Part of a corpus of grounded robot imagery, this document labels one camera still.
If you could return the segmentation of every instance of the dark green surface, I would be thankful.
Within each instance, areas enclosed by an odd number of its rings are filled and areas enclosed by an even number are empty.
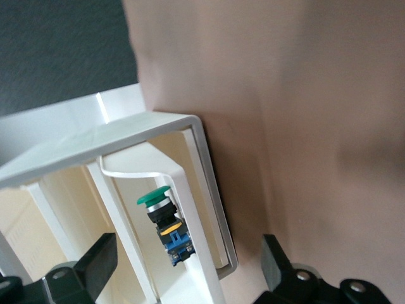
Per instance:
[[[149,192],[147,195],[144,195],[143,197],[138,199],[137,204],[146,204],[146,208],[149,208],[150,206],[156,205],[163,201],[167,196],[165,196],[165,192],[169,191],[170,186],[163,186],[160,188],[157,188],[156,190],[153,190],[152,192]]]
[[[0,115],[137,82],[119,0],[0,0]]]

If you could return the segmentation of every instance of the yellow ring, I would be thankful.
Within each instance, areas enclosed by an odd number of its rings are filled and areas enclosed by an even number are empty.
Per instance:
[[[174,230],[176,230],[177,228],[179,228],[182,224],[183,224],[183,223],[181,223],[181,222],[180,222],[180,223],[177,223],[177,224],[175,224],[175,225],[173,225],[173,226],[167,228],[165,231],[160,232],[160,235],[161,235],[161,236],[165,236],[165,235],[171,233],[171,231],[174,231]]]

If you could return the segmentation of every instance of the screw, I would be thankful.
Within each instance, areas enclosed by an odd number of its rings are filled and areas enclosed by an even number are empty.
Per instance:
[[[299,271],[297,273],[297,278],[302,281],[308,281],[311,278],[311,276],[305,271]]]
[[[361,284],[360,282],[356,282],[356,281],[350,283],[350,288],[357,293],[364,293],[366,291],[365,286],[363,284]]]
[[[64,270],[60,270],[60,271],[58,271],[57,273],[55,273],[55,274],[52,276],[52,278],[53,278],[53,279],[59,279],[59,278],[65,276],[66,273],[67,273],[67,271],[66,271],[65,269],[64,269]]]
[[[6,288],[9,286],[11,283],[9,281],[4,281],[0,283],[0,289]]]

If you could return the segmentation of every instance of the black bracket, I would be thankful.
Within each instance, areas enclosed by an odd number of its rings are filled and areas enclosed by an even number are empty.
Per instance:
[[[73,267],[51,270],[26,286],[19,277],[0,277],[0,303],[94,304],[117,265],[116,236],[104,233]]]
[[[372,283],[346,279],[335,288],[306,269],[295,269],[276,237],[264,235],[261,268],[270,291],[254,304],[390,304]]]

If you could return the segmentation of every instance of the green button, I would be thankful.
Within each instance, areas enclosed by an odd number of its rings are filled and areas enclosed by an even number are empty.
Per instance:
[[[138,199],[137,204],[146,204],[146,208],[150,206],[156,205],[163,201],[167,196],[165,196],[165,192],[170,189],[170,186],[163,186],[149,192],[147,195],[143,195],[143,197]]]

